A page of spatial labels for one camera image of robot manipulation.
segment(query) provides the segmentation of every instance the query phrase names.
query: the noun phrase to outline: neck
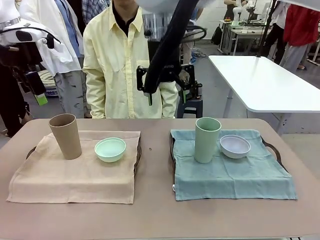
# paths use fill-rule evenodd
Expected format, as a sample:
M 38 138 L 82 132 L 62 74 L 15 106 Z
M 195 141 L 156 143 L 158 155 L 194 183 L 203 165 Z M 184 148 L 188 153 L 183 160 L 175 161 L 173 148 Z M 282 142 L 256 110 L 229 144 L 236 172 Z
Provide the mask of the neck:
M 123 21 L 125 21 L 125 23 L 137 15 L 139 6 L 134 0 L 127 1 L 125 4 L 121 4 L 121 1 L 116 0 L 113 1 L 112 4 L 114 4 L 116 12 L 120 15 Z

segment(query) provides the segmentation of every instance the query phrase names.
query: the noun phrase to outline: bowl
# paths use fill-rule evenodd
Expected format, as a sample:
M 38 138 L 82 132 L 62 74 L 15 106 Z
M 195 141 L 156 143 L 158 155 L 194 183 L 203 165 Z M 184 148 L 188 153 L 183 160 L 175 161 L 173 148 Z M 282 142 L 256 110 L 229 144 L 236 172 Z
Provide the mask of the bowl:
M 241 159 L 251 150 L 250 143 L 243 137 L 226 135 L 220 139 L 221 151 L 231 159 Z
M 125 141 L 116 137 L 103 139 L 94 147 L 97 157 L 106 163 L 114 163 L 120 160 L 124 155 L 125 150 Z

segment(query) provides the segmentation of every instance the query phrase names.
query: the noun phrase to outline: brown table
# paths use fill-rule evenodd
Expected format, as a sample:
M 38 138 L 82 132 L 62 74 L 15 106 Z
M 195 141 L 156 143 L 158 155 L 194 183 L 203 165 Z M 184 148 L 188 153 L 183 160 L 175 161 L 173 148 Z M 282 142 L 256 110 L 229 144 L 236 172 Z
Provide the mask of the brown table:
M 320 233 L 320 185 L 264 121 L 223 119 L 224 129 L 256 129 L 281 153 L 298 201 L 203 199 L 177 202 L 172 191 L 170 129 L 193 129 L 195 119 L 78 120 L 80 130 L 141 131 L 142 158 L 133 205 L 6 202 L 8 185 L 30 149 L 50 133 L 47 119 L 29 122 L 0 150 L 0 238 L 276 238 Z

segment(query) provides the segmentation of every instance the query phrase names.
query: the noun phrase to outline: backpack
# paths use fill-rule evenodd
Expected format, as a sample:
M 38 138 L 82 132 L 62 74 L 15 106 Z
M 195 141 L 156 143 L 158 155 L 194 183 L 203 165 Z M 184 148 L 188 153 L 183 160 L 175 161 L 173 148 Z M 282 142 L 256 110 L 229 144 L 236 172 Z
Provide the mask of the backpack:
M 215 29 L 214 34 L 211 38 L 211 43 L 214 45 L 219 45 L 222 38 L 222 30 L 220 28 L 220 25 Z

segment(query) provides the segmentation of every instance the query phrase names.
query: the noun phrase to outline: light green bowl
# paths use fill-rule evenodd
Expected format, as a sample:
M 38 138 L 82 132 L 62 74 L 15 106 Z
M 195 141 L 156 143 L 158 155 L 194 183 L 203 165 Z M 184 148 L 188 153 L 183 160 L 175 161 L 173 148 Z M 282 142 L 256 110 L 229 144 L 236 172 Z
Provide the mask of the light green bowl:
M 126 143 L 120 138 L 110 137 L 98 142 L 94 151 L 98 158 L 106 163 L 114 163 L 122 158 Z

